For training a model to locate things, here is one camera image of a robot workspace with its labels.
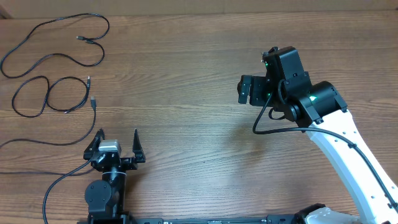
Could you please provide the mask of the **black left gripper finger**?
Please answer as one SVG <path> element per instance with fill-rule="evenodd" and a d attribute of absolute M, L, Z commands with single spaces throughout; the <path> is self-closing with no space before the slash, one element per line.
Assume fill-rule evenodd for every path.
<path fill-rule="evenodd" d="M 138 130 L 134 130 L 134 139 L 133 139 L 133 144 L 132 144 L 132 152 L 134 153 L 134 162 L 135 163 L 145 163 L 146 162 L 146 157 L 143 151 L 143 148 L 141 146 L 140 140 L 139 140 L 139 134 Z"/>
<path fill-rule="evenodd" d="M 90 144 L 83 153 L 84 160 L 88 161 L 93 157 L 94 153 L 98 151 L 101 141 L 104 139 L 105 139 L 104 131 L 103 129 L 99 129 L 95 134 L 92 142 L 90 142 Z"/>

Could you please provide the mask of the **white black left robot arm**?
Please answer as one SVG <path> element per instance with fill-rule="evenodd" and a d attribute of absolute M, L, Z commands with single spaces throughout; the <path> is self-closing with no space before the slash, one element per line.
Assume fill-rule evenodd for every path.
<path fill-rule="evenodd" d="M 134 131 L 132 157 L 121 157 L 121 145 L 117 139 L 105 140 L 104 131 L 97 131 L 94 139 L 83 153 L 84 160 L 102 173 L 101 179 L 90 183 L 85 190 L 88 204 L 87 223 L 125 223 L 137 221 L 131 212 L 124 209 L 126 172 L 138 169 L 146 157 Z"/>

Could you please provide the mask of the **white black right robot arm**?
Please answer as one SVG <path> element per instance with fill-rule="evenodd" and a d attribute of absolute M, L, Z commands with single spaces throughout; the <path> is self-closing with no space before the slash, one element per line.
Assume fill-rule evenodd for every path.
<path fill-rule="evenodd" d="M 296 48 L 273 47 L 262 53 L 264 76 L 242 75 L 238 102 L 282 113 L 293 128 L 260 131 L 266 135 L 306 133 L 345 185 L 358 215 L 335 212 L 316 203 L 287 217 L 288 223 L 397 223 L 397 186 L 361 137 L 338 90 L 327 81 L 313 84 Z"/>

